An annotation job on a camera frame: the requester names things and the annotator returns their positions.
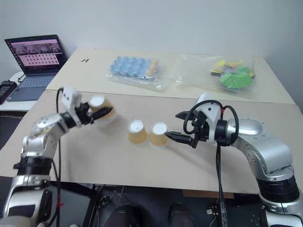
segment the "laptop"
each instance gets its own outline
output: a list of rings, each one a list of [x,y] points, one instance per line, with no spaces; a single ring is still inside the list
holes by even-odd
[[[38,100],[67,61],[58,36],[5,39],[5,42],[26,76],[7,101]]]

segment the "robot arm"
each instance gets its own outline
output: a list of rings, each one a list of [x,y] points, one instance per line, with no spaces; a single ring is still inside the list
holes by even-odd
[[[64,113],[55,113],[39,119],[24,137],[21,160],[14,165],[18,170],[4,207],[0,226],[37,226],[51,215],[52,193],[50,185],[52,161],[61,136],[73,127],[81,127],[105,116],[112,107],[92,112],[88,103],[80,103],[81,94],[65,87],[62,104]]]
[[[208,98],[207,95],[202,95],[198,103]],[[219,105],[209,102],[193,112],[176,115],[182,120],[192,121],[194,130],[188,132],[186,129],[185,133],[194,134],[194,138],[173,131],[165,134],[170,139],[193,148],[196,148],[198,141],[209,140],[239,149],[247,158],[259,185],[259,196],[266,208],[263,223],[266,226],[283,224],[301,227],[303,197],[295,182],[289,147],[270,134],[263,122],[249,118],[239,120],[239,134],[234,143],[231,143],[236,132],[236,122],[234,119],[220,119],[220,111],[222,108]]]

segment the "desk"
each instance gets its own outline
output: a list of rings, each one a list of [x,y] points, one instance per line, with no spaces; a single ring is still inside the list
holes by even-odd
[[[82,95],[82,100],[87,101],[95,94],[83,92]],[[1,175],[16,175],[12,166],[20,159],[22,139],[39,117],[55,113],[55,96],[56,91],[45,91],[20,122],[1,150]],[[218,191],[214,145],[200,142],[197,149],[192,149],[170,141],[165,149],[156,150],[150,145],[134,148],[126,138],[127,123],[134,116],[145,123],[147,130],[154,122],[164,121],[169,130],[181,131],[183,122],[174,115],[190,109],[194,99],[118,94],[106,94],[106,97],[119,116],[106,128],[96,122],[71,129],[63,136],[62,181]],[[223,101],[223,105],[227,104],[235,108],[240,118],[251,116],[264,121],[270,132],[289,145],[297,183],[303,188],[303,116],[299,108],[293,104]],[[225,192],[258,193],[257,182],[241,152],[222,148],[221,163]]]
[[[17,72],[11,78],[10,81],[14,81],[19,85],[18,78],[20,78],[24,73]],[[22,101],[22,102],[8,102],[4,101],[0,105],[0,111],[22,111],[26,112],[30,110],[35,105],[36,101]]]
[[[179,59],[177,53],[78,48],[46,89],[57,90],[59,87],[68,84],[76,87],[76,90],[84,92],[175,98],[197,98],[207,91],[197,87],[180,88],[175,82],[172,82],[167,90],[156,92],[107,81],[106,75],[109,67],[117,56],[156,58],[162,66],[162,74],[165,74],[166,77],[176,77],[175,70],[178,68]],[[258,92],[253,95],[249,97],[240,96],[219,88],[212,90],[212,95],[218,100],[294,104],[292,98],[263,58],[255,58],[255,72],[257,75],[255,85]]]

